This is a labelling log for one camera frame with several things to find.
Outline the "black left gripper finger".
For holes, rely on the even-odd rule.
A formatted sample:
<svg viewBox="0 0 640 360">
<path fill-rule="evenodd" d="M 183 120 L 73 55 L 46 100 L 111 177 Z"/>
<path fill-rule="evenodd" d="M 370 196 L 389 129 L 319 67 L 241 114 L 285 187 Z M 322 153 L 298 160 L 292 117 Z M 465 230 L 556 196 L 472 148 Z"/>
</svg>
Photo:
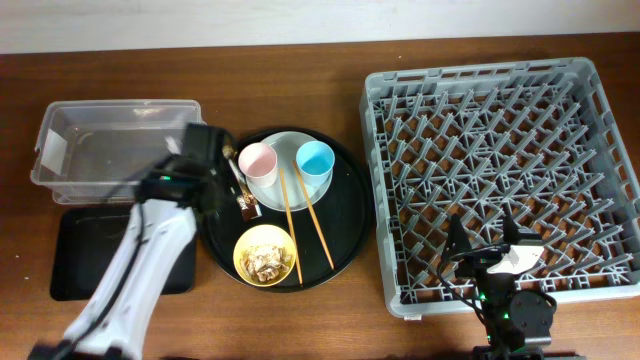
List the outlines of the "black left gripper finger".
<svg viewBox="0 0 640 360">
<path fill-rule="evenodd" d="M 210 170 L 212 208 L 220 210 L 227 202 L 234 199 L 235 190 L 226 172 Z"/>
<path fill-rule="evenodd" d="M 214 166 L 222 167 L 234 157 L 236 140 L 233 135 L 223 128 L 214 129 Z"/>
</svg>

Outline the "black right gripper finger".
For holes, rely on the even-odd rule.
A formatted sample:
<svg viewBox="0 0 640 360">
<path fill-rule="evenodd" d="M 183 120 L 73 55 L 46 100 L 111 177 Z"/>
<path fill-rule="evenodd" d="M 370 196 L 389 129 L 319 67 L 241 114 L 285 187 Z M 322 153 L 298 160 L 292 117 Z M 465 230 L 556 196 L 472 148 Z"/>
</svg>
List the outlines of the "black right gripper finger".
<svg viewBox="0 0 640 360">
<path fill-rule="evenodd" d="M 503 220 L 503 241 L 510 245 L 539 245 L 540 235 L 528 228 L 519 228 L 510 215 Z"/>
<path fill-rule="evenodd" d="M 444 260 L 455 261 L 472 250 L 465 227 L 462 225 L 461 217 L 457 214 L 451 216 L 449 221 L 449 232 L 442 252 Z"/>
</svg>

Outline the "brown gold snack wrapper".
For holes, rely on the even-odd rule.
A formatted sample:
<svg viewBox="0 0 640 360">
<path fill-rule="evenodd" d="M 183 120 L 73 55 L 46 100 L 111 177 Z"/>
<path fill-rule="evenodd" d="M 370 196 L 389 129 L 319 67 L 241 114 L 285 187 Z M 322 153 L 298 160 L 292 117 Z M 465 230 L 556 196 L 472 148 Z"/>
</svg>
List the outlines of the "brown gold snack wrapper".
<svg viewBox="0 0 640 360">
<path fill-rule="evenodd" d="M 240 194 L 236 197 L 236 201 L 240 206 L 243 220 L 249 221 L 261 217 L 262 212 L 257 199 L 249 190 L 247 181 L 235 161 L 235 155 L 236 152 L 228 163 L 240 189 Z"/>
</svg>

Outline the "wooden chopstick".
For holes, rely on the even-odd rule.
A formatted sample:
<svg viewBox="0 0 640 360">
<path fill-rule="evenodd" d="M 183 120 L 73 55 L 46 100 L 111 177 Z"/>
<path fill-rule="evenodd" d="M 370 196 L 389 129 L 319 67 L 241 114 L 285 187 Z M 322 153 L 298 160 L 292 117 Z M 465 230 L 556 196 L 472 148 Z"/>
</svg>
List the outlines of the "wooden chopstick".
<svg viewBox="0 0 640 360">
<path fill-rule="evenodd" d="M 290 205 L 289 205 L 287 185 L 286 185 L 286 179 L 285 179 L 284 169 L 283 168 L 279 168 L 278 169 L 278 175 L 279 175 L 279 180 L 280 180 L 280 184 L 281 184 L 281 191 L 282 191 L 282 196 L 283 196 L 283 201 L 284 201 L 284 206 L 285 206 L 285 213 L 286 213 L 286 218 L 287 218 L 287 223 L 288 223 L 288 228 L 289 228 L 289 235 L 290 235 L 290 237 L 291 237 L 291 239 L 292 239 L 292 241 L 294 243 L 294 250 L 295 250 L 295 255 L 296 255 L 295 266 L 296 266 L 296 271 L 297 271 L 297 275 L 298 275 L 298 281 L 299 281 L 300 287 L 302 287 L 302 285 L 304 284 L 303 283 L 303 275 L 302 275 L 301 264 L 300 264 L 300 259 L 299 259 L 299 255 L 298 255 L 298 247 L 297 247 L 295 229 L 294 229 L 293 219 L 292 219 Z"/>
<path fill-rule="evenodd" d="M 326 256 L 327 261 L 329 263 L 329 266 L 330 266 L 331 270 L 335 270 L 335 265 L 334 265 L 334 262 L 333 262 L 333 258 L 331 256 L 330 250 L 329 250 L 328 245 L 326 243 L 326 240 L 325 240 L 325 237 L 324 237 L 324 233 L 323 233 L 322 228 L 320 226 L 320 223 L 318 221 L 316 212 L 314 210 L 314 207 L 313 207 L 313 204 L 311 202 L 311 199 L 310 199 L 310 197 L 308 195 L 308 192 L 307 192 L 305 183 L 303 181 L 301 172 L 300 172 L 295 160 L 292 160 L 292 166 L 293 166 L 294 172 L 296 174 L 296 178 L 298 180 L 298 183 L 299 183 L 299 186 L 301 188 L 302 194 L 303 194 L 304 199 L 306 201 L 307 209 L 308 209 L 308 211 L 310 213 L 310 216 L 311 216 L 312 222 L 314 224 L 316 233 L 317 233 L 317 235 L 319 237 L 319 240 L 320 240 L 321 245 L 323 247 L 325 256 Z"/>
</svg>

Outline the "yellow bowl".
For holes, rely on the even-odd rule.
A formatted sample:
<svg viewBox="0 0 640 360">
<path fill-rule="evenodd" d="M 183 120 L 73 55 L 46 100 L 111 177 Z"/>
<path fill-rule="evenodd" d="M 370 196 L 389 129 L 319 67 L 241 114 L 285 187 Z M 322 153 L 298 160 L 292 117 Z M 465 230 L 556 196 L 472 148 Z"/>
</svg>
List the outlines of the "yellow bowl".
<svg viewBox="0 0 640 360">
<path fill-rule="evenodd" d="M 268 283 L 258 283 L 246 275 L 241 268 L 241 257 L 249 247 L 258 245 L 275 245 L 285 248 L 292 255 L 289 272 Z M 294 243 L 289 233 L 274 225 L 257 225 L 245 231 L 236 242 L 233 251 L 233 263 L 238 275 L 247 283 L 257 287 L 270 287 L 282 282 L 296 267 L 295 259 Z"/>
</svg>

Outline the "food scraps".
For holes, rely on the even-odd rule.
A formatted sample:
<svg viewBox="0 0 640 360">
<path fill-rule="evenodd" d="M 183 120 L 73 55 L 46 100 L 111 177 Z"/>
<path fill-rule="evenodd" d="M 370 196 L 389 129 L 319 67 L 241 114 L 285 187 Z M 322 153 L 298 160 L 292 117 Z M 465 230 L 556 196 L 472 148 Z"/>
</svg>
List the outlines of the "food scraps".
<svg viewBox="0 0 640 360">
<path fill-rule="evenodd" d="M 268 283 L 290 270 L 292 255 L 283 247 L 258 245 L 249 247 L 241 257 L 241 268 L 252 280 Z"/>
</svg>

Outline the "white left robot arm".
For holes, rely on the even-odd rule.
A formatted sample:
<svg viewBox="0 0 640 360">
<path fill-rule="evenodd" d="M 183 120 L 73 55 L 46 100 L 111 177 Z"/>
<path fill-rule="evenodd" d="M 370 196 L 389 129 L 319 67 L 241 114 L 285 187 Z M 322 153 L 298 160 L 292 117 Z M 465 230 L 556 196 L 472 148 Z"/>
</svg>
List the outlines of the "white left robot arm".
<svg viewBox="0 0 640 360">
<path fill-rule="evenodd" d="M 134 187 L 129 222 L 89 302 L 56 345 L 32 359 L 139 359 L 159 296 L 200 223 L 231 199 L 225 129 L 186 128 L 182 148 L 147 167 Z"/>
</svg>

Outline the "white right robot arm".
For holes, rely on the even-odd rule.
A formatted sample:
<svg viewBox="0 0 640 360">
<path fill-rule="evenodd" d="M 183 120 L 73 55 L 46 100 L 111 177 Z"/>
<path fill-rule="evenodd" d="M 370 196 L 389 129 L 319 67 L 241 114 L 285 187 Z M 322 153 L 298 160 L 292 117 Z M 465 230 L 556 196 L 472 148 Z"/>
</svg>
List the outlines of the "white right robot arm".
<svg viewBox="0 0 640 360">
<path fill-rule="evenodd" d="M 519 227 L 509 213 L 502 227 L 502 241 L 474 248 L 461 217 L 452 215 L 436 275 L 447 286 L 443 269 L 455 263 L 454 275 L 475 283 L 475 298 L 451 293 L 474 311 L 486 330 L 488 344 L 474 347 L 472 359 L 546 359 L 543 348 L 551 344 L 557 301 L 539 290 L 516 288 L 516 276 L 533 268 L 541 257 L 543 239 Z"/>
</svg>

